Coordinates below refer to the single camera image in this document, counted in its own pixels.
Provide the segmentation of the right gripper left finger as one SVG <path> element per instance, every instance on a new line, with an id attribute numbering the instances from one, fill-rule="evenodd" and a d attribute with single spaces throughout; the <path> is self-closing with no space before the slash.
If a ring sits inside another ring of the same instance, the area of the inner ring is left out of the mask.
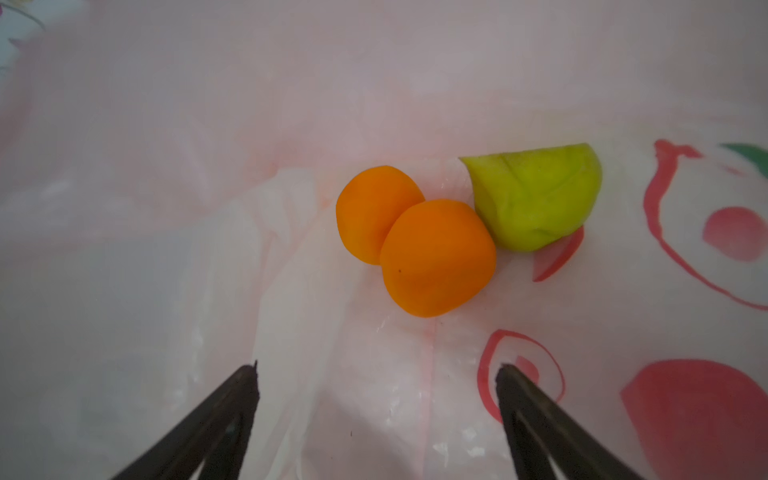
<path id="1" fill-rule="evenodd" d="M 260 400 L 258 364 L 243 365 L 117 479 L 240 476 Z"/>

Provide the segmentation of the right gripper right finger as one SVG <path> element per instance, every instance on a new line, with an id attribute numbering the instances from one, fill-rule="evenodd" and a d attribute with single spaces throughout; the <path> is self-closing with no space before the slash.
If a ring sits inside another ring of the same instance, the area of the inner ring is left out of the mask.
<path id="1" fill-rule="evenodd" d="M 641 480 L 511 364 L 496 375 L 502 424 L 519 479 Z"/>

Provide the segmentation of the green fruit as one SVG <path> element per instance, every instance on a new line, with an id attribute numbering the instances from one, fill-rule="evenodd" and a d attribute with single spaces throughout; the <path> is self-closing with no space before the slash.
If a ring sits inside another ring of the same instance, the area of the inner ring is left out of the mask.
<path id="1" fill-rule="evenodd" d="M 575 233 L 588 219 L 602 166 L 587 143 L 462 157 L 475 211 L 498 246 L 533 252 Z"/>

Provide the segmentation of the pink plastic bag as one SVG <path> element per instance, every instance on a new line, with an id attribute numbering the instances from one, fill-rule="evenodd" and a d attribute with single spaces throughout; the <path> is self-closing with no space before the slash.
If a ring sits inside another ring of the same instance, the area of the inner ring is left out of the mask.
<path id="1" fill-rule="evenodd" d="M 256 364 L 244 479 L 512 479 L 523 371 L 647 479 L 767 475 L 763 1 L 4 6 L 1 475 L 108 479 Z M 576 240 L 404 312 L 335 204 L 586 143 Z"/>

